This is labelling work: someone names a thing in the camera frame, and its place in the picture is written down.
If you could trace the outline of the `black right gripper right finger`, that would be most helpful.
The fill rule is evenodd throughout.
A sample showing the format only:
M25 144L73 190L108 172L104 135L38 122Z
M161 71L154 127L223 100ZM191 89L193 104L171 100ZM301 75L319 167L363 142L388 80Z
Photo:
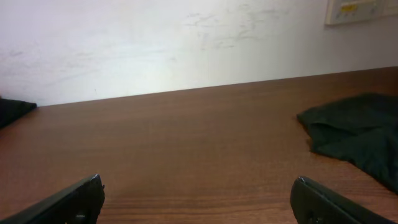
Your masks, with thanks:
M298 224L396 224L308 177L295 180L290 206Z

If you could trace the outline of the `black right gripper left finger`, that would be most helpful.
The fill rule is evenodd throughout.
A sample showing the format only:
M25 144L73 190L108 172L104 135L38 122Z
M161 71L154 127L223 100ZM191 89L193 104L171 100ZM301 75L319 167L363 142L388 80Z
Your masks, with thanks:
M104 200L104 185L95 174L1 220L1 224L96 224Z

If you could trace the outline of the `dark green t-shirt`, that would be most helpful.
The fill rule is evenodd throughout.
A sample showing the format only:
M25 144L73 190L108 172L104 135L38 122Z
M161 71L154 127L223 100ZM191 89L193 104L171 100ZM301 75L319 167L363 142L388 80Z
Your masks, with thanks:
M311 151L346 161L397 192L397 97L365 93L297 115Z

